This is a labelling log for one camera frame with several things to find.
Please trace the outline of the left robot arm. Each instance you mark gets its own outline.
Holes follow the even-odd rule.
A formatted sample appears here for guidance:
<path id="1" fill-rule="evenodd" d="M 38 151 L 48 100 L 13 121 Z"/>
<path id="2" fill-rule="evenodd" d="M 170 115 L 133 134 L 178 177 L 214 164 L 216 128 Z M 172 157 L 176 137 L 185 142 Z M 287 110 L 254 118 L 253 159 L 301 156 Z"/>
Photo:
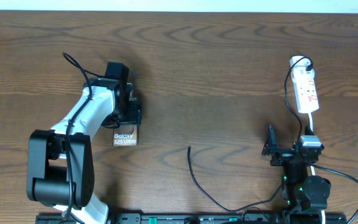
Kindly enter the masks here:
<path id="1" fill-rule="evenodd" d="M 30 135 L 26 193 L 31 201 L 62 211 L 64 220 L 108 222 L 109 207 L 93 192 L 91 142 L 108 119 L 121 125 L 139 123 L 133 89 L 118 79 L 92 78 L 59 123 Z"/>

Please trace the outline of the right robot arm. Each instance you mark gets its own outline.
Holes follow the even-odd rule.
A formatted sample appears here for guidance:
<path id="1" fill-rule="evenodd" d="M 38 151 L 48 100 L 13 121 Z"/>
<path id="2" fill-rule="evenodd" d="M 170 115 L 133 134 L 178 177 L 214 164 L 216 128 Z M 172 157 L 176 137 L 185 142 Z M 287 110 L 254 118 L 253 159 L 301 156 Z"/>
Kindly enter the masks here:
<path id="1" fill-rule="evenodd" d="M 292 148 L 280 148 L 273 126 L 267 128 L 262 149 L 263 156 L 270 156 L 271 166 L 283 168 L 282 195 L 288 207 L 276 215 L 282 223 L 326 223 L 325 210 L 331 192 L 328 179 L 309 172 L 308 168 L 318 161 L 323 144 L 309 127 L 306 134 Z"/>

